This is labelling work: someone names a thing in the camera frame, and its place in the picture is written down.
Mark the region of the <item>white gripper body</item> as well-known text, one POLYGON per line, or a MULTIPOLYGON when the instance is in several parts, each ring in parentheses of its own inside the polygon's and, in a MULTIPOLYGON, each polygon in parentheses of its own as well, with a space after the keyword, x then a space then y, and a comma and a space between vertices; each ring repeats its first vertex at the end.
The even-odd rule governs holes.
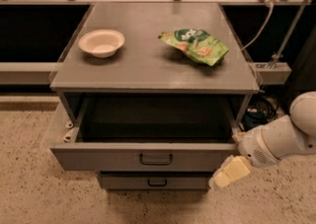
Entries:
POLYGON ((256 127, 244 134, 239 141, 238 151, 255 168, 266 168, 279 162, 279 159, 267 147, 260 127, 256 127))

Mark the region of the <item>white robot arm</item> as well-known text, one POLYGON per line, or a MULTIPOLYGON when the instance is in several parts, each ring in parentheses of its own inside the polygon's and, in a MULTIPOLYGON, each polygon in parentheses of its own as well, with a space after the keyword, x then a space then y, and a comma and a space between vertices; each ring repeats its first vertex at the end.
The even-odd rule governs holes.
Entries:
POLYGON ((316 92, 297 96, 289 114, 235 136, 238 156, 230 155, 209 180, 211 188, 227 187, 293 155, 316 153, 316 92))

